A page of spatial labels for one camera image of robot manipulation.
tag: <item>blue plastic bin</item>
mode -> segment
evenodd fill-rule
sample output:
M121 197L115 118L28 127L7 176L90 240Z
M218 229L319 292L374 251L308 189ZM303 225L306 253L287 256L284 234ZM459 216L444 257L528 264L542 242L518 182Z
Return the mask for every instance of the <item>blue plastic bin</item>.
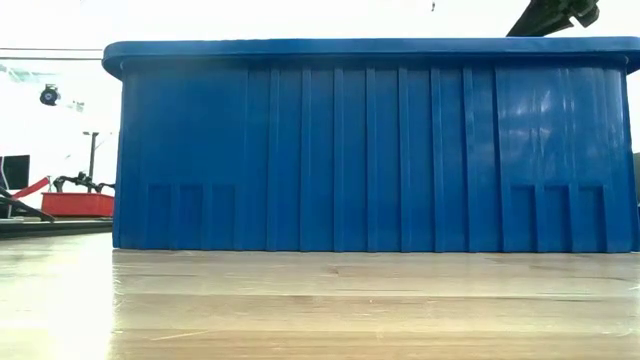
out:
M639 249L637 38L124 42L114 246Z

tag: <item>bin rim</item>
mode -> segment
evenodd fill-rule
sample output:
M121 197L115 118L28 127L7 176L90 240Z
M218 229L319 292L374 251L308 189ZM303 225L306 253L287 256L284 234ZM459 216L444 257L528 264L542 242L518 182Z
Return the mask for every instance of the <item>bin rim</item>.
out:
M619 55L627 73L640 69L640 37L583 38L377 38L215 41L122 41L108 45L103 68L121 79L131 58L282 55L433 55L445 57Z

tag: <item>wooden floor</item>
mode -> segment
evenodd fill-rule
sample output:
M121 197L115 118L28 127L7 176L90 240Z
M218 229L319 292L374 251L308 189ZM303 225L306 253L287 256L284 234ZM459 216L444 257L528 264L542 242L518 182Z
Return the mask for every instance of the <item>wooden floor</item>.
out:
M640 359L640 257L0 242L0 359Z

